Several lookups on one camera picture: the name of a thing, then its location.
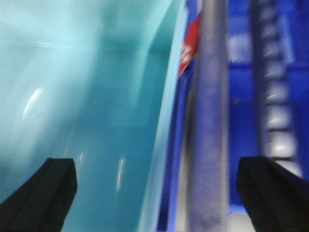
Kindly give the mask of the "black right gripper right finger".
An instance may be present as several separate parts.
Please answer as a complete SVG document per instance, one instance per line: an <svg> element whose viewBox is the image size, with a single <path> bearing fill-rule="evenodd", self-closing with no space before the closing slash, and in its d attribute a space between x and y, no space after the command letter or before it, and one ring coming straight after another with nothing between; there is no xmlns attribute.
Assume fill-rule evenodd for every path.
<svg viewBox="0 0 309 232"><path fill-rule="evenodd" d="M267 157L239 160L237 191L257 232L307 232L309 183Z"/></svg>

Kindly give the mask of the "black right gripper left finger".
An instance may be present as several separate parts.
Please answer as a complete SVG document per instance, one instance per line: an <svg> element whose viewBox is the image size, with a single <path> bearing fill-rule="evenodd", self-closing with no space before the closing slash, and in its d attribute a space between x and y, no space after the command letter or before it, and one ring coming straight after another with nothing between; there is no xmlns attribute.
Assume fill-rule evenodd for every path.
<svg viewBox="0 0 309 232"><path fill-rule="evenodd" d="M73 159L48 158L0 205L2 232L59 232L77 192Z"/></svg>

